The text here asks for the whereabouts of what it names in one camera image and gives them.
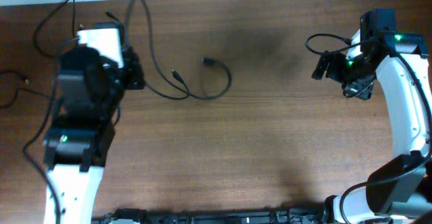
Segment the black cable gold plug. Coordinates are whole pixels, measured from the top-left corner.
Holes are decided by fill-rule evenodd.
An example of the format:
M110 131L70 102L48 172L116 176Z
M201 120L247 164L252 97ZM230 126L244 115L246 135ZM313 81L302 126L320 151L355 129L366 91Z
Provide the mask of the black cable gold plug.
M50 11L36 26L32 35L32 45L37 52L48 59L54 59L55 55L50 54L42 49L38 43L38 37L43 27L51 20L61 9L63 9L69 2L72 2L72 19L71 19L71 35L72 38L76 37L76 0L65 0L60 3L55 9ZM105 15L113 19L112 22L101 22L95 24L96 29L116 28L119 31L120 42L124 41L124 25L109 11L105 12Z

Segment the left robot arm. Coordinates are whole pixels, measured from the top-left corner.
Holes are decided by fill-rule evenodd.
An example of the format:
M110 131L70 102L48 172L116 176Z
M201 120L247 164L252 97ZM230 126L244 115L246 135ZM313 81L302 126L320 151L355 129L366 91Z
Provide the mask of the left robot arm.
M79 30L77 45L59 56L62 96L44 139L45 223L90 223L115 135L113 116L127 90L145 87L121 22Z

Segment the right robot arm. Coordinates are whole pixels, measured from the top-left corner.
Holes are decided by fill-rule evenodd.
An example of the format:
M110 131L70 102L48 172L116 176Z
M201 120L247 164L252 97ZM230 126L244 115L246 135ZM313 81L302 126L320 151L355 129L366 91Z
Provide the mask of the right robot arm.
M343 95L367 101L375 83L385 95L392 132L391 161L368 180L325 200L321 213L291 211L302 223L431 222L431 89L424 37L396 28L392 9L374 9L345 47L323 51L312 74L332 79Z

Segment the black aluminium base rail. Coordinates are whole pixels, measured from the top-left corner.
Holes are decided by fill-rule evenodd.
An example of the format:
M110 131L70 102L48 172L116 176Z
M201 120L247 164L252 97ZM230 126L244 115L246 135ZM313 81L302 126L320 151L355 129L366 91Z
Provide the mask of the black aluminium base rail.
M316 209L288 211L254 211L236 213L149 213L142 209L117 209L101 217L93 217L91 224L319 224L321 213Z

